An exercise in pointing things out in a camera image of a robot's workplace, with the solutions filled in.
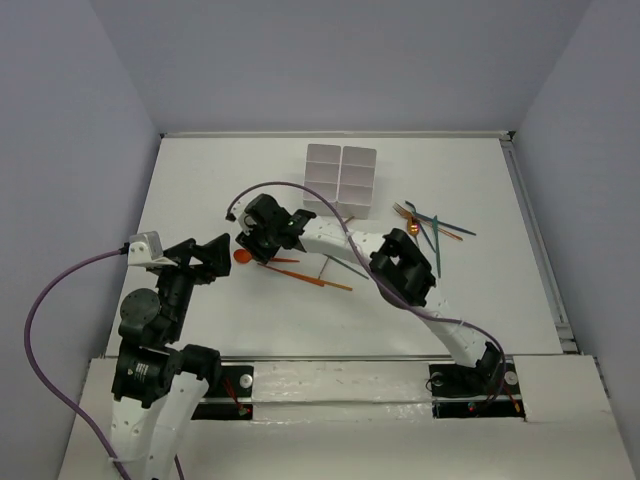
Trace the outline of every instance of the gray wall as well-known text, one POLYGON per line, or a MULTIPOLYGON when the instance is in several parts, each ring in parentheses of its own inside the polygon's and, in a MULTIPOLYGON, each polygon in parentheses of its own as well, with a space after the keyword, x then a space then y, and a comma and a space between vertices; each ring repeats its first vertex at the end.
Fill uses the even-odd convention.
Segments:
POLYGON ((589 0, 92 0, 161 131, 515 129, 589 0))
POLYGON ((516 135, 582 348, 640 474, 640 2, 594 0, 516 135))
MULTIPOLYGON (((53 276, 135 231, 158 137, 86 0, 0 2, 0 69, 0 478, 46 480, 72 414, 29 369, 24 319, 53 276)), ((106 341, 124 266, 72 277, 36 318, 36 355, 72 397, 106 341)))

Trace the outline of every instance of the wall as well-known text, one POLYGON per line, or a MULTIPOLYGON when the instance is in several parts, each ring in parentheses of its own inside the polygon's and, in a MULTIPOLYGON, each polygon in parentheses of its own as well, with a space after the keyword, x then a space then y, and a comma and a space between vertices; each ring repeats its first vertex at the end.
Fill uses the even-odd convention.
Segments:
MULTIPOLYGON (((158 136, 86 0, 0 2, 0 65, 0 478, 46 480, 72 413, 31 372, 24 319, 56 274, 135 231, 158 136)), ((36 318, 37 358, 72 397, 104 348, 124 267, 87 268, 36 318)))
POLYGON ((516 149, 571 325, 640 474, 640 2, 594 0, 516 149))
POLYGON ((161 131, 512 130, 589 0, 91 0, 161 131))

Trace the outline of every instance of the cable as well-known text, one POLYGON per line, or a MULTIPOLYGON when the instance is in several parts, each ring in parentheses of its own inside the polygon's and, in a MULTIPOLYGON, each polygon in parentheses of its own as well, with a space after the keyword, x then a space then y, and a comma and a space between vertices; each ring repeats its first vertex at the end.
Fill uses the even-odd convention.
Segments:
MULTIPOLYGON (((109 443, 109 440, 107 439, 105 434, 102 433, 102 430, 100 430, 100 427, 98 426, 98 424, 96 424, 95 420, 93 420, 93 418, 91 418, 91 416, 80 405, 78 405, 76 402, 71 400, 64 393, 62 393, 62 391, 58 389, 58 387, 56 387, 51 382, 51 380, 49 380, 47 375, 42 371, 42 368, 40 368, 40 365, 38 364, 38 361, 36 360, 36 357, 33 353, 33 345, 31 342, 31 329, 33 327, 33 320, 36 316, 36 312, 38 311, 38 308, 40 307, 40 304, 44 301, 45 297, 58 283, 60 283, 63 279, 71 275, 73 272, 80 270, 82 267, 98 262, 100 260, 104 260, 105 258, 124 255, 127 253, 128 249, 129 249, 128 245, 125 245, 123 248, 119 250, 113 250, 111 252, 103 253, 102 255, 96 255, 95 257, 91 257, 91 258, 88 258, 87 260, 83 260, 82 262, 74 265, 73 267, 66 269, 56 278, 51 280, 51 282, 49 282, 49 284, 44 288, 44 290, 40 292, 36 300, 33 302, 33 305, 29 310, 29 314, 27 315, 27 320, 25 321, 25 324, 24 324, 24 351, 27 354, 27 360, 29 361, 29 365, 31 365, 33 372, 36 374, 38 379, 43 383, 45 387, 47 387, 47 389, 51 393, 53 393, 67 407, 69 407, 77 415, 79 415, 87 423, 87 425, 89 425, 91 430, 93 430, 93 433, 95 433, 96 437, 98 437, 98 440, 100 440, 100 443, 102 444, 104 449, 109 454, 109 457, 114 459, 113 465, 115 466, 116 470, 118 470, 118 473, 124 480, 132 480, 132 478, 124 469, 122 463, 117 461, 118 455, 116 454, 116 451, 113 449, 113 447, 109 443)), ((175 463, 176 463, 176 468, 178 469, 178 476, 180 477, 180 480, 184 480, 184 473, 182 472, 182 467, 180 466, 180 461, 178 460, 177 456, 175 458, 175 463)))
POLYGON ((231 202, 231 204, 227 208, 227 216, 232 215, 231 214, 231 210, 233 209, 233 206, 242 197, 244 197, 247 193, 252 192, 253 190, 256 190, 258 188, 271 187, 271 186, 285 186, 285 187, 297 188, 299 190, 303 190, 305 192, 310 193, 311 195, 316 197, 318 200, 320 200, 322 203, 324 203, 325 206, 336 217, 336 219, 338 220, 338 223, 340 223, 340 226, 342 227, 342 230, 344 231, 344 233, 345 233, 345 235, 347 237, 347 241, 349 242, 349 245, 351 246, 351 249, 353 250, 353 253, 356 256, 356 259, 358 260, 358 263, 360 263, 360 265, 362 265, 362 268, 364 268, 365 272, 367 272, 369 274, 369 276, 373 279, 373 281, 378 286, 378 289, 381 292, 383 292, 388 298, 391 298, 392 300, 394 300, 396 302, 396 304, 402 305, 402 307, 405 310, 410 311, 415 316, 420 318, 423 322, 424 321, 429 321, 429 322, 436 322, 436 323, 449 323, 449 324, 452 324, 452 325, 464 325, 464 326, 466 326, 468 328, 471 328, 472 330, 475 330, 475 331, 479 332, 480 334, 482 334, 486 338, 488 338, 495 345, 495 347, 498 349, 498 351, 500 352, 500 359, 502 361, 502 375, 500 375, 500 384, 498 386, 497 393, 494 394, 493 396, 489 395, 484 400, 483 407, 486 408, 491 403, 493 403, 496 400, 496 398, 498 398, 499 393, 502 391, 502 386, 504 385, 504 375, 507 373, 507 359, 506 359, 506 355, 504 353, 504 349, 502 348, 502 345, 500 345, 500 342, 498 342, 498 340, 496 340, 496 338, 493 335, 491 335, 489 332, 487 332, 483 328, 478 327, 477 325, 474 325, 472 323, 468 323, 468 322, 465 322, 465 321, 462 321, 462 320, 456 320, 456 319, 453 319, 453 318, 437 318, 437 317, 433 317, 433 316, 429 315, 428 313, 426 313, 425 311, 421 310, 418 307, 412 307, 403 298, 400 298, 398 295, 396 295, 394 292, 392 292, 386 285, 384 285, 380 280, 378 280, 372 274, 371 269, 369 268, 369 264, 364 259, 362 254, 358 251, 358 246, 355 244, 355 242, 351 238, 351 235, 349 234, 349 227, 347 227, 347 224, 342 219, 342 217, 340 216, 340 214, 338 213, 336 208, 333 205, 331 205, 321 195, 319 195, 318 193, 316 193, 312 189, 310 189, 308 187, 305 187, 304 185, 299 185, 297 183, 284 182, 284 181, 258 183, 256 185, 254 185, 252 187, 249 187, 246 190, 240 192, 236 196, 236 198, 233 199, 233 201, 231 202))

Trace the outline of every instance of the white table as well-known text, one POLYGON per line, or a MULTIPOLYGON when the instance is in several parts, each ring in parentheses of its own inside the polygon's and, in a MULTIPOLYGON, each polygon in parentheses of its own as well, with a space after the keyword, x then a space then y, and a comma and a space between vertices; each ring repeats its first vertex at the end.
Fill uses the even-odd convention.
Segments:
MULTIPOLYGON (((562 353, 554 316, 527 236, 500 143, 454 138, 189 138, 164 139, 139 231, 157 230, 165 248, 230 232, 225 209, 241 190, 268 180, 301 183, 308 143, 378 151, 370 219, 352 227, 388 232, 403 227, 394 202, 409 200, 427 215, 472 230, 462 243, 441 237, 449 305, 492 332, 510 354, 562 353)), ((301 192, 269 188, 293 212, 301 192)), ((422 250, 435 266, 422 240, 422 250)), ((320 255, 282 252, 301 259, 288 268, 316 276, 320 255)), ((226 356, 444 355, 443 345, 419 321, 387 305, 372 284, 330 263, 323 278, 353 292, 318 288, 256 265, 235 265, 229 278, 196 287, 177 344, 196 343, 226 356)), ((129 269, 122 296, 156 278, 129 269)), ((117 355, 117 325, 107 355, 117 355)))
MULTIPOLYGON (((191 422, 181 463, 187 480, 634 479, 590 357, 515 363, 527 422, 434 420, 422 362, 259 363, 254 421, 191 422)), ((114 366, 92 362, 81 401, 105 431, 114 366)), ((76 418, 59 480, 99 480, 106 468, 76 418)))

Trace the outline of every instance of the purple cable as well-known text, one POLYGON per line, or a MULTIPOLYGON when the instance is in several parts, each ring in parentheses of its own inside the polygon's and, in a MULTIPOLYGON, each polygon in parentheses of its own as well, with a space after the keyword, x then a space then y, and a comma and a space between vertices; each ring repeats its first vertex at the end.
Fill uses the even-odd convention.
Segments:
POLYGON ((493 335, 491 335, 489 332, 487 332, 483 328, 480 328, 480 327, 478 327, 478 326, 476 326, 476 325, 474 325, 472 323, 468 323, 468 322, 465 322, 463 320, 456 320, 454 318, 433 317, 433 316, 429 315, 428 313, 426 313, 425 311, 421 310, 418 307, 412 307, 403 298, 400 298, 398 295, 396 295, 394 292, 392 292, 386 285, 384 285, 380 280, 378 280, 375 277, 375 275, 373 275, 373 273, 371 272, 371 269, 369 268, 369 264, 364 259, 362 254, 358 251, 358 246, 355 244, 355 242, 351 238, 351 235, 349 235, 349 227, 347 226, 345 221, 342 219, 342 217, 338 213, 338 210, 336 210, 336 208, 333 205, 331 205, 320 194, 314 192, 313 190, 311 190, 308 187, 305 187, 304 185, 299 185, 297 183, 284 182, 284 181, 258 183, 257 185, 254 185, 254 186, 249 187, 246 190, 242 191, 240 194, 238 194, 238 196, 236 196, 236 198, 233 199, 233 201, 231 202, 231 204, 227 208, 227 215, 231 214, 231 210, 233 209, 233 206, 238 202, 238 200, 240 200, 242 197, 244 197, 247 193, 252 192, 253 190, 256 190, 258 188, 271 187, 271 186, 285 186, 285 187, 297 188, 299 190, 304 190, 305 192, 310 193, 311 195, 316 197, 318 200, 320 200, 322 203, 324 203, 326 205, 326 207, 331 211, 331 213, 338 219, 338 222, 340 223, 340 226, 342 227, 342 230, 344 231, 345 235, 347 236, 347 241, 349 242, 349 245, 351 246, 351 249, 353 250, 353 253, 355 254, 356 258, 358 259, 358 262, 360 263, 360 265, 362 265, 362 268, 364 268, 365 272, 367 272, 369 274, 369 276, 373 279, 373 281, 378 286, 378 289, 384 294, 384 296, 386 296, 387 298, 390 298, 391 300, 393 300, 396 305, 401 305, 404 310, 410 311, 411 313, 416 315, 418 318, 421 318, 423 320, 427 320, 427 321, 430 321, 430 322, 437 322, 437 323, 449 323, 449 324, 453 324, 453 325, 465 325, 468 328, 471 328, 472 330, 475 330, 475 331, 479 332, 480 334, 484 335, 491 342, 493 342, 493 344, 496 346, 496 348, 500 352, 500 358, 502 360, 503 374, 501 376, 500 384, 498 386, 497 391, 492 396, 489 396, 484 401, 483 406, 486 408, 492 402, 494 402, 496 398, 498 398, 498 395, 500 395, 500 393, 502 392, 502 387, 504 385, 504 375, 507 373, 506 355, 504 353, 504 349, 502 348, 502 345, 500 345, 500 342, 498 342, 498 340, 496 340, 493 335))
MULTIPOLYGON (((43 300, 49 294, 49 292, 53 289, 53 287, 55 287, 58 283, 60 283, 64 278, 68 277, 73 272, 80 270, 82 267, 98 262, 100 260, 104 260, 105 258, 115 257, 117 255, 123 255, 124 253, 121 250, 114 250, 112 252, 103 253, 102 255, 96 255, 95 257, 88 258, 87 260, 84 260, 78 263, 77 265, 74 265, 73 267, 70 267, 64 272, 62 272, 56 278, 51 280, 51 282, 44 288, 44 290, 40 292, 40 295, 38 295, 35 302, 33 302, 33 305, 31 306, 31 310, 29 310, 29 315, 27 315, 27 320, 24 324, 24 351, 27 354, 27 360, 29 360, 29 365, 31 365, 31 368, 33 369, 34 373, 36 374, 38 379, 40 379, 40 381, 44 384, 44 386, 47 387, 47 389, 49 389, 51 393, 53 393, 56 397, 58 397, 66 406, 68 406, 71 410, 73 410, 77 415, 80 415, 80 417, 82 417, 82 419, 85 422, 87 422, 87 425, 91 427, 91 430, 93 430, 93 433, 96 434, 96 437, 98 437, 98 440, 100 440, 100 443, 102 443, 102 446, 109 454, 109 457, 111 457, 112 459, 116 459, 118 458, 118 456, 115 450, 113 449, 113 447, 111 446, 111 444, 109 443, 109 440, 107 439, 105 434, 102 433, 102 431, 100 430, 100 427, 96 424, 93 418, 91 418, 91 416, 86 411, 84 411, 84 409, 80 405, 78 405, 76 402, 71 400, 64 393, 62 393, 60 389, 58 389, 58 387, 56 387, 51 382, 51 380, 49 380, 49 378, 45 375, 45 373, 42 371, 42 368, 40 368, 40 365, 38 365, 36 357, 33 354, 33 346, 31 344, 31 328, 33 326, 33 319, 36 316, 36 312, 38 311, 40 304, 43 302, 43 300)), ((184 480, 182 467, 180 466, 180 462, 177 456, 175 458, 175 463, 176 463, 176 468, 178 469, 178 475, 180 477, 180 480, 184 480)), ((124 480, 132 480, 120 462, 114 461, 113 464, 118 470, 118 473, 120 474, 120 476, 124 480)))

